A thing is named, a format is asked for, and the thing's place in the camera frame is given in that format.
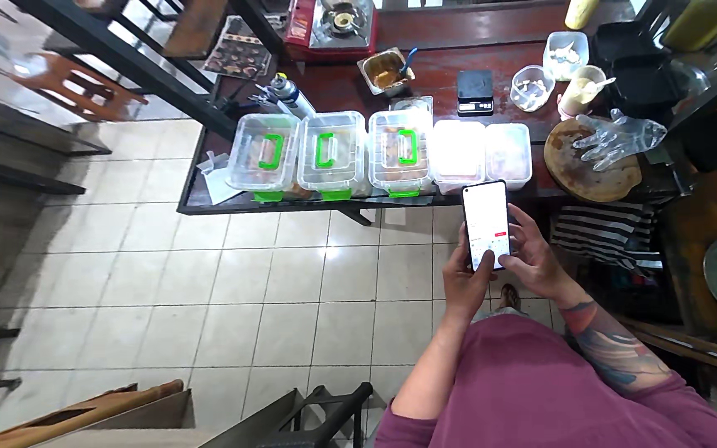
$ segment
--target maroon shirt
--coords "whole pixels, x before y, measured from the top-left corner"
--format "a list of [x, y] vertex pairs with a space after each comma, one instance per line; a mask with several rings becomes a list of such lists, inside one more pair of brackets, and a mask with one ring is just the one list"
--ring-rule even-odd
[[560, 335], [503, 314], [469, 327], [439, 418], [389, 406], [375, 446], [717, 447], [717, 414], [676, 372], [622, 397]]

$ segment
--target black container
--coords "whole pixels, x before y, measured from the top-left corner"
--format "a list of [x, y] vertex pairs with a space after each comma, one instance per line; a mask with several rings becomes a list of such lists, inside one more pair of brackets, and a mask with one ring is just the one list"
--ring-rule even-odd
[[613, 106], [627, 117], [648, 118], [667, 125], [667, 114], [682, 98], [671, 64], [663, 55], [631, 56], [615, 60], [607, 72]]
[[607, 71], [616, 59], [630, 56], [663, 54], [645, 34], [640, 22], [618, 22], [599, 25], [591, 38], [591, 60]]
[[672, 131], [680, 138], [688, 160], [702, 173], [717, 170], [717, 110], [682, 123]]

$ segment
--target arm tattoo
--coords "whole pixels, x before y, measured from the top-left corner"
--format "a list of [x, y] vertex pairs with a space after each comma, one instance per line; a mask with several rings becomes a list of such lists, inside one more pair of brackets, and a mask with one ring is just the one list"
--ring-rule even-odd
[[671, 376], [668, 366], [597, 302], [561, 314], [597, 373], [616, 392], [640, 391]]

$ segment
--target wooden cutting board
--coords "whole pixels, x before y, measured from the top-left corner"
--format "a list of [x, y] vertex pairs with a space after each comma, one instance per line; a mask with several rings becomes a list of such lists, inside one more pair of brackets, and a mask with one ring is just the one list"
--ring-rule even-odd
[[555, 182], [571, 194], [589, 201], [610, 202], [624, 198], [641, 183], [641, 168], [635, 156], [624, 157], [603, 171], [594, 171], [594, 162], [583, 162], [586, 149], [571, 144], [592, 135], [575, 119], [555, 126], [544, 145], [544, 161]]

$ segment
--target disposable plastic glove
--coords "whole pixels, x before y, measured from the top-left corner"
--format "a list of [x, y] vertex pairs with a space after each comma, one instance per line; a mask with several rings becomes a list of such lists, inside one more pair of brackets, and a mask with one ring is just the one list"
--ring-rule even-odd
[[601, 171], [626, 156], [648, 151], [663, 141], [668, 132], [666, 128], [651, 119], [625, 117], [619, 109], [610, 111], [612, 122], [578, 115], [577, 121], [594, 131], [590, 137], [577, 140], [575, 148], [596, 148], [583, 154], [581, 159], [587, 162], [593, 158], [604, 157], [593, 165], [594, 171]]

